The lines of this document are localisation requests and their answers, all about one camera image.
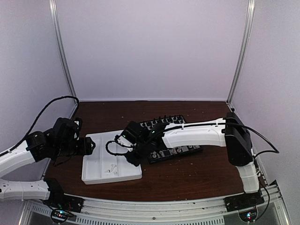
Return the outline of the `white plastic compartment tray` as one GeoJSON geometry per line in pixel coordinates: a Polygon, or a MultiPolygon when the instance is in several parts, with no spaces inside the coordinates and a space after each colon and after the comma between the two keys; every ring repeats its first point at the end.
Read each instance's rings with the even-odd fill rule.
{"type": "Polygon", "coordinates": [[[115,136],[119,134],[121,134],[121,130],[86,135],[96,144],[93,153],[83,157],[81,178],[86,185],[142,178],[143,173],[140,166],[135,167],[127,162],[124,156],[113,156],[106,151],[106,143],[114,140],[115,136]],[[117,165],[113,172],[110,171],[111,164],[117,165]]]}

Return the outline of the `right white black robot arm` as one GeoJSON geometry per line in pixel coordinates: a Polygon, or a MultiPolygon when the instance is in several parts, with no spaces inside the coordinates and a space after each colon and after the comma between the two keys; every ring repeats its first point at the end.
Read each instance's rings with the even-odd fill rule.
{"type": "Polygon", "coordinates": [[[258,200],[259,179],[252,154],[250,133],[234,113],[227,117],[196,123],[157,122],[149,129],[131,121],[117,137],[117,143],[128,149],[129,163],[138,166],[152,152],[183,146],[225,147],[229,163],[239,172],[244,193],[240,203],[250,207],[258,200]]]}

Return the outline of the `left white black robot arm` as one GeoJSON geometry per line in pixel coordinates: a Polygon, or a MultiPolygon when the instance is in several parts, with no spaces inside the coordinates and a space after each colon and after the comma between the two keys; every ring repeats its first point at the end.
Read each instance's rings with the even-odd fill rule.
{"type": "MultiPolygon", "coordinates": [[[[0,154],[1,177],[23,166],[46,158],[55,161],[58,157],[87,156],[93,153],[96,144],[90,137],[80,137],[82,120],[58,118],[53,128],[26,135],[20,143],[0,154]]],[[[53,203],[57,208],[67,204],[67,197],[55,179],[38,181],[0,180],[0,200],[38,199],[53,203]]]]}

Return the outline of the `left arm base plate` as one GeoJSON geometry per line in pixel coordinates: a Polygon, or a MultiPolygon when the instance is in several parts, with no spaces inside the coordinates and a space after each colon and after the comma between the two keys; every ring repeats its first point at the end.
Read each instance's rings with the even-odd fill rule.
{"type": "Polygon", "coordinates": [[[68,212],[80,213],[83,207],[84,199],[80,197],[74,197],[70,195],[64,195],[61,199],[43,200],[43,203],[53,209],[62,209],[68,212]]]}

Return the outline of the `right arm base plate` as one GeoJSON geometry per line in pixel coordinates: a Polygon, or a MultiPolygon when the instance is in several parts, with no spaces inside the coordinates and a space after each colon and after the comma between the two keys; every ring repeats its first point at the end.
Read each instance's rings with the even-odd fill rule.
{"type": "Polygon", "coordinates": [[[264,198],[259,193],[240,194],[224,199],[225,207],[228,212],[242,210],[254,207],[258,204],[264,203],[264,198]]]}

